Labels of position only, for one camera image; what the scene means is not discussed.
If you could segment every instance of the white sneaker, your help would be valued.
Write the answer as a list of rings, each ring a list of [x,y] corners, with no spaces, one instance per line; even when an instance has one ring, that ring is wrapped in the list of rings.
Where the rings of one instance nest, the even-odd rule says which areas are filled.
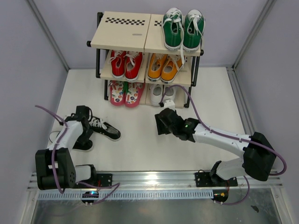
[[[161,84],[152,84],[150,86],[150,102],[153,106],[160,106],[163,96],[163,86]]]
[[[176,87],[172,87],[171,89],[168,89],[168,90],[166,88],[167,88],[167,86],[164,86],[164,92],[166,92],[166,94],[164,96],[163,103],[167,99],[171,99],[172,101],[174,101],[174,98],[176,97],[176,93],[177,93]]]

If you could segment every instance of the yellow sneaker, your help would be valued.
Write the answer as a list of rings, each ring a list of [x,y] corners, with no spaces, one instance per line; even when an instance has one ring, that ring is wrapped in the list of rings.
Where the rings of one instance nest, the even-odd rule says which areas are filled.
[[[150,63],[149,63],[149,71],[148,71],[148,79],[152,82],[155,82],[160,79],[161,71],[164,65],[164,62],[167,59],[166,54],[153,54]]]
[[[161,72],[161,81],[163,83],[168,84],[173,82],[176,75],[183,67],[183,60],[179,55],[168,55],[168,60]]]

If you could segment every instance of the pink sandal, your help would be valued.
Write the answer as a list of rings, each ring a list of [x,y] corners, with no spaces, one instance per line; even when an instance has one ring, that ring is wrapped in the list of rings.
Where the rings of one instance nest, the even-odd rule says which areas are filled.
[[[110,84],[110,102],[114,106],[121,106],[125,103],[124,82],[111,81]]]
[[[127,96],[125,106],[136,107],[139,105],[145,83],[128,83]]]

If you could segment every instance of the checkered pattern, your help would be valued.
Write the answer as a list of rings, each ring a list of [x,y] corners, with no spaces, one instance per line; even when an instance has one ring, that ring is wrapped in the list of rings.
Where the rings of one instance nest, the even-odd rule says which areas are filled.
[[[154,26],[162,26],[162,21],[155,20]]]
[[[116,24],[144,26],[145,20],[130,20],[130,19],[120,19],[120,18],[107,17],[105,22],[116,23]]]

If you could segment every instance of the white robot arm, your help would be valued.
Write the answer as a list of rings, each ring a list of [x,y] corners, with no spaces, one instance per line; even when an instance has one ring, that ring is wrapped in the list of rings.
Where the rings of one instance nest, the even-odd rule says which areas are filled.
[[[174,134],[181,140],[206,143],[227,150],[239,158],[230,161],[218,161],[210,171],[212,182],[218,186],[220,182],[232,177],[249,175],[254,179],[266,181],[269,177],[276,155],[257,145],[241,141],[257,142],[271,149],[272,146],[261,133],[255,132],[252,136],[245,134],[229,133],[209,126],[207,130],[197,119],[182,119],[177,115],[172,100],[166,100],[164,109],[155,115],[158,134]],[[215,134],[237,137],[232,140]]]
[[[93,165],[74,166],[70,150],[88,150],[93,143],[89,140],[93,131],[89,128],[89,108],[77,106],[76,113],[65,119],[67,124],[66,133],[59,133],[53,143],[45,150],[38,150],[36,153],[36,175],[39,189],[56,189],[57,183],[51,171],[53,164],[51,156],[55,150],[55,169],[61,188],[74,188],[75,183],[84,180],[85,182],[96,182],[96,170]]]

